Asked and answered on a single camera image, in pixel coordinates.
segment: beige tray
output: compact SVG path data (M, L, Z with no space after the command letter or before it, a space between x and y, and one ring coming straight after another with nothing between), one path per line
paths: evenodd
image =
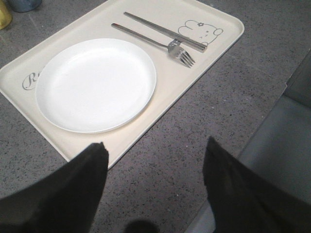
M112 28L111 23L119 23L159 42L172 41L124 16L125 11L208 43L208 48L201 53L182 44L196 61L193 68L187 68L169 58L165 50ZM212 37L205 37L207 31ZM103 142L109 151L111 168L243 31L243 24L235 17L195 0L108 0L4 66L0 70L0 90L67 161L90 143ZM95 38L123 39L144 49L156 67L155 92L144 111L120 128L98 134L68 132L50 124L41 115L35 103L35 84L44 65L56 54Z

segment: metal fork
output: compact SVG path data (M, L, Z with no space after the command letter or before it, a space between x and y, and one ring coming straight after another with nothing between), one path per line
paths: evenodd
M182 47L180 47L180 42L175 39L173 40L171 43L169 43L168 45L163 45L153 39L150 39L142 34L139 34L131 29L128 29L124 26L121 26L119 24L113 23L111 24L112 27L117 28L121 31L124 31L126 33L129 33L133 36L136 36L142 40L145 40L147 42L153 43L155 45L167 48L169 56L172 58L177 58L179 61L181 61L185 66L191 68L193 66L193 64L195 63L195 61L193 60L193 58L189 55L189 53L187 51L185 51Z

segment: granite surface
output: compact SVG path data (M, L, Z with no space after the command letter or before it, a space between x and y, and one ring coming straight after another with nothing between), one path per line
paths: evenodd
M0 31L0 67L103 3L43 0L12 12ZM202 165L214 136L237 156L311 48L309 0L201 0L239 18L243 36L108 172L92 233L121 232L147 218L163 233L183 232L207 198ZM0 95L0 198L66 163Z

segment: cup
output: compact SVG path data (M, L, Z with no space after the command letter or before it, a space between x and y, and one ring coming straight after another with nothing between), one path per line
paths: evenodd
M0 0L0 29L5 28L12 21L12 15L6 8L6 5Z
M37 8L42 0L7 0L13 11L27 12Z

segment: white plate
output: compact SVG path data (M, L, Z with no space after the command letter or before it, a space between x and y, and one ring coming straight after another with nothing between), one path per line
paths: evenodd
M136 117L156 86L149 55L118 39L73 45L42 70L36 102L43 116L68 131L99 133Z

